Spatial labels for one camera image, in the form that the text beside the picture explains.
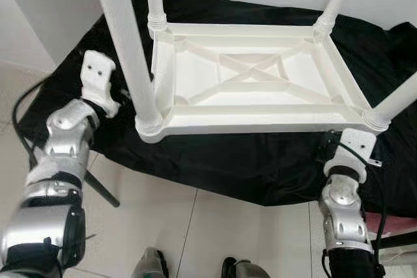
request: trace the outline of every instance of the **white tubular leg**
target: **white tubular leg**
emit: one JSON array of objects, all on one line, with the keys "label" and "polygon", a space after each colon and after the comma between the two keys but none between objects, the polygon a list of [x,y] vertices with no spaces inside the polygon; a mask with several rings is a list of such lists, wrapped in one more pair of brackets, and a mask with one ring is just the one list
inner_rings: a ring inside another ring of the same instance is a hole
[{"label": "white tubular leg", "polygon": [[148,28],[151,38],[154,38],[156,31],[163,31],[167,27],[167,16],[164,13],[162,0],[148,0],[149,15]]},{"label": "white tubular leg", "polygon": [[162,116],[156,108],[142,41],[130,0],[100,0],[136,110],[139,134],[158,133]]},{"label": "white tubular leg", "polygon": [[391,95],[386,97],[379,105],[363,114],[369,127],[378,132],[388,129],[391,120],[402,110],[417,100],[417,72],[399,86]]},{"label": "white tubular leg", "polygon": [[314,30],[318,37],[329,35],[332,32],[344,0],[330,0],[323,14],[314,24]]}]

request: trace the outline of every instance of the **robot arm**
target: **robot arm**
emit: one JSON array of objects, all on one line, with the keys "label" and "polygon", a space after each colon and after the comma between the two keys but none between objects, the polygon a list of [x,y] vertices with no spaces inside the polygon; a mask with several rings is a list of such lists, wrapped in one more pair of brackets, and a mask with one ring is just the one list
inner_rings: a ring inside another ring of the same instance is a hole
[{"label": "robot arm", "polygon": [[83,98],[48,118],[44,155],[27,175],[20,207],[2,236],[5,266],[0,277],[59,278],[82,260],[82,187],[99,117],[114,117],[119,108],[109,95],[114,68],[106,56],[87,51],[81,71]]},{"label": "robot arm", "polygon": [[359,184],[366,181],[366,166],[362,162],[369,161],[375,141],[372,133],[347,128],[340,139],[343,146],[337,147],[334,157],[324,166],[328,181],[319,206],[333,278],[378,277],[357,193]]}]

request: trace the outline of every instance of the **white plastic stool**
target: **white plastic stool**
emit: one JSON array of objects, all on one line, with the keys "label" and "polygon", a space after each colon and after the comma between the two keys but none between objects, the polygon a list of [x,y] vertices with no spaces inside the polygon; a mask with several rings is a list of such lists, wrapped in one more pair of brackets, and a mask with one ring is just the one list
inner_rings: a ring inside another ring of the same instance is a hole
[{"label": "white plastic stool", "polygon": [[312,26],[168,23],[149,2],[148,75],[130,0],[101,0],[142,140],[191,133],[375,133],[417,99],[417,74],[372,109],[330,38],[343,0]]}]

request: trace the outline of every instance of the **tile floor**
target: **tile floor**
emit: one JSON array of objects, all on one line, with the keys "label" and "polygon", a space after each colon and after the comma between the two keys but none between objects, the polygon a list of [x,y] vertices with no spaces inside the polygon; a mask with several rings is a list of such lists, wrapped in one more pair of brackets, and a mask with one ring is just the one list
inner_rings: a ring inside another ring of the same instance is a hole
[{"label": "tile floor", "polygon": [[[10,124],[12,104],[39,75],[0,69],[0,229],[18,203],[26,155]],[[167,258],[171,277],[218,278],[227,256],[248,258],[273,278],[322,278],[322,217],[316,202],[264,208],[133,172],[92,152],[91,172],[121,201],[118,209],[85,186],[86,255],[66,278],[130,277],[146,246]],[[410,266],[387,277],[414,277]]]}]

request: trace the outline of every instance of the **wrinkled black sheet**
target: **wrinkled black sheet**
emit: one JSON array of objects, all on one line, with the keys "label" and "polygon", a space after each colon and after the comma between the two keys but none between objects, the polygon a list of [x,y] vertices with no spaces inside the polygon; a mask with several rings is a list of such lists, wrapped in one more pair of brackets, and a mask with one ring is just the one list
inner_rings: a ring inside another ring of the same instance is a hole
[{"label": "wrinkled black sheet", "polygon": [[[147,0],[132,0],[150,63]],[[320,12],[275,8],[226,0],[164,0],[169,21],[312,25]],[[371,105],[378,104],[415,71],[416,29],[404,24],[380,27],[340,16],[332,33],[355,80]],[[117,63],[112,95],[123,103],[113,120],[102,123],[93,149],[131,169],[265,206],[316,200],[325,178],[313,156],[322,133],[259,133],[169,136],[160,143],[141,141],[134,128],[134,109],[119,93],[126,88],[117,55],[101,17],[55,71],[21,121],[38,145],[46,138],[46,117],[81,94],[83,53],[94,49]],[[417,104],[402,112],[378,137],[374,157],[384,162],[388,211],[417,217]],[[360,188],[367,210],[380,211],[381,196],[372,174]]]}]

